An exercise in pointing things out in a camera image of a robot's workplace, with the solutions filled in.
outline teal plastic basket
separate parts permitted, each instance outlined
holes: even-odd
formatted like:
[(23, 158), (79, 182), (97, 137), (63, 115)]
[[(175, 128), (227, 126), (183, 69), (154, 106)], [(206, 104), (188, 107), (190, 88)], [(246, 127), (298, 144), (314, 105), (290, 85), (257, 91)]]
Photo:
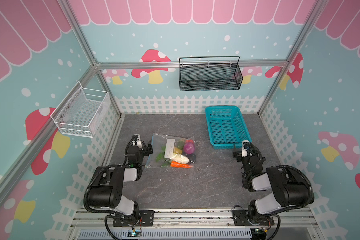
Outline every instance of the teal plastic basket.
[(205, 108), (209, 139), (214, 149), (241, 148), (244, 140), (252, 142), (240, 108), (211, 106)]

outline orange carrot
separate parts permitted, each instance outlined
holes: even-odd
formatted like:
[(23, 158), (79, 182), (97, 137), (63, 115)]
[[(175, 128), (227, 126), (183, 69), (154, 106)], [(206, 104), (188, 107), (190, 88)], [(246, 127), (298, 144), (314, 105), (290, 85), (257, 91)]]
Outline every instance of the orange carrot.
[(171, 167), (183, 167), (183, 168), (191, 168), (193, 166), (190, 166), (188, 164), (182, 164), (182, 163), (178, 163), (176, 161), (172, 161), (171, 162)]

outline white mesh basket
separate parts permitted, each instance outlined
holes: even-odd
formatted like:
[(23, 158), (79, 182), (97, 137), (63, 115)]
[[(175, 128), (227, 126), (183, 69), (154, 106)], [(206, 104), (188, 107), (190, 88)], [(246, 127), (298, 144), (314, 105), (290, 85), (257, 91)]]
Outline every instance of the white mesh basket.
[(51, 118), (62, 134), (93, 137), (109, 105), (108, 92), (83, 88), (77, 82)]

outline black wire basket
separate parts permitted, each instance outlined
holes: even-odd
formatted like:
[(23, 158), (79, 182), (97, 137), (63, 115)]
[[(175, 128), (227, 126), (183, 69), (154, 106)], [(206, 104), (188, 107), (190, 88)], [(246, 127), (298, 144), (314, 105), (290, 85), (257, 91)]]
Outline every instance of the black wire basket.
[(238, 56), (180, 58), (180, 91), (239, 90), (243, 81), (239, 60)]

